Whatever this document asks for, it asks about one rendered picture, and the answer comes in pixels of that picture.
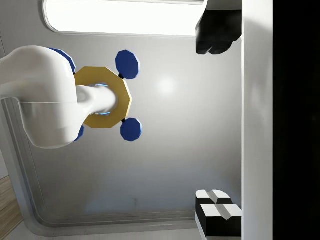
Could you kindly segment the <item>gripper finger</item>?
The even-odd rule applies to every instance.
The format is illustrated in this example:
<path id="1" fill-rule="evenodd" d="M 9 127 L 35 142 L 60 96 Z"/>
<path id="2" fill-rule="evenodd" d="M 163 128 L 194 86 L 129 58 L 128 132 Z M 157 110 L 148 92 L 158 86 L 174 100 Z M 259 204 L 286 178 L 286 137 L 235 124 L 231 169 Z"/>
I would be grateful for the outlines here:
<path id="1" fill-rule="evenodd" d="M 195 193 L 195 221 L 202 240 L 242 240 L 242 210 L 221 190 Z"/>
<path id="2" fill-rule="evenodd" d="M 242 0 L 203 0 L 196 25 L 195 51 L 220 55 L 242 36 Z"/>

